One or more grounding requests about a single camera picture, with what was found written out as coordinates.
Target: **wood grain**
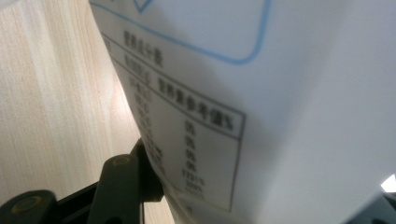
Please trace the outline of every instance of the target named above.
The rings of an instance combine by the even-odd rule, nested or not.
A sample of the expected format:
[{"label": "wood grain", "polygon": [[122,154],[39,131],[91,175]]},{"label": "wood grain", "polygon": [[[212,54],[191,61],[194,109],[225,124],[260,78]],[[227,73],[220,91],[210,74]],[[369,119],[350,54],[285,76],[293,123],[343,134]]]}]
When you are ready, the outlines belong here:
[{"label": "wood grain", "polygon": [[[88,1],[0,9],[0,203],[88,186],[138,137]],[[173,223],[166,201],[146,212],[147,223]]]}]

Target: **black mount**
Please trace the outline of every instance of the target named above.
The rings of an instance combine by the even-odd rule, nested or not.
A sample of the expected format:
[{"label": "black mount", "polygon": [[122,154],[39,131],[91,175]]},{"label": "black mount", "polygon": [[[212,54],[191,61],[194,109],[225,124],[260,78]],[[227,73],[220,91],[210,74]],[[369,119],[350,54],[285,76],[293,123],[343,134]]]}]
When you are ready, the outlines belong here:
[{"label": "black mount", "polygon": [[163,186],[139,140],[131,154],[104,164],[97,183],[57,202],[48,190],[28,191],[0,207],[2,224],[144,223],[144,202],[159,202]]}]

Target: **paper sheet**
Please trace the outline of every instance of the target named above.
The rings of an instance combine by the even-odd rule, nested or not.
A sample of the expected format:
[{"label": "paper sheet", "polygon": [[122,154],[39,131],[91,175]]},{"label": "paper sheet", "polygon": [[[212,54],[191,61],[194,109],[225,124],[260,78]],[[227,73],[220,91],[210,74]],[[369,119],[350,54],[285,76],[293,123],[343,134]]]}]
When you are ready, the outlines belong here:
[{"label": "paper sheet", "polygon": [[[334,116],[330,105],[312,102],[324,92],[326,103],[327,96],[339,91],[333,85],[342,86],[337,69],[349,65],[334,64],[335,60],[358,66],[345,74],[350,77],[380,66],[367,55],[350,57],[348,53],[375,39],[394,40],[395,33],[389,29],[395,21],[394,2],[91,0],[91,6],[176,222],[336,223],[346,221],[375,194],[379,183],[363,184],[362,192],[368,195],[355,200],[350,193],[357,183],[347,180],[349,176],[336,175],[333,165],[327,166],[328,160],[338,159],[326,158],[316,146],[306,149],[306,145],[307,141],[321,143],[321,136],[347,133],[343,115]],[[371,7],[382,16],[367,17]],[[361,36],[359,29],[346,30],[367,22],[373,24],[369,29],[374,24],[384,27],[367,36]],[[361,43],[349,43],[355,40]],[[390,49],[381,51],[384,46]],[[371,51],[384,58],[379,85],[395,83],[396,69],[390,63],[396,59],[394,41],[374,45]],[[326,81],[333,77],[338,79]],[[371,78],[349,80],[343,87],[346,95],[355,85],[370,86],[367,80]],[[368,89],[394,100],[394,91],[382,92],[377,86]],[[358,102],[363,95],[356,96]],[[305,117],[323,106],[329,115]],[[395,102],[383,108],[392,109]],[[326,120],[322,115],[339,125],[321,130],[321,119]],[[302,120],[308,120],[303,128]],[[310,121],[314,122],[304,128]],[[391,130],[394,128],[386,125],[380,132]],[[319,133],[319,138],[296,137],[312,132]],[[390,141],[383,145],[387,152],[395,146]],[[304,156],[295,156],[303,149]],[[349,149],[340,147],[332,153],[342,157],[345,151],[359,152],[355,148],[347,152]],[[369,151],[362,149],[362,156]],[[284,186],[290,184],[288,174],[314,183],[312,188],[320,180],[301,164],[311,167],[308,170],[313,173],[329,170],[333,178],[322,183],[326,186],[322,190],[334,199],[345,197],[353,202],[340,211],[329,209],[338,204],[299,201],[311,192],[305,193],[303,186]],[[358,174],[359,169],[353,167],[345,164],[343,169],[346,174]],[[384,174],[390,172],[389,166],[382,168]],[[370,181],[371,176],[381,178],[377,173],[368,176]],[[334,188],[340,180],[348,183],[342,193]],[[288,200],[281,197],[285,189],[285,195],[304,193]],[[301,215],[287,216],[284,203]],[[310,214],[299,203],[318,211]]]}]

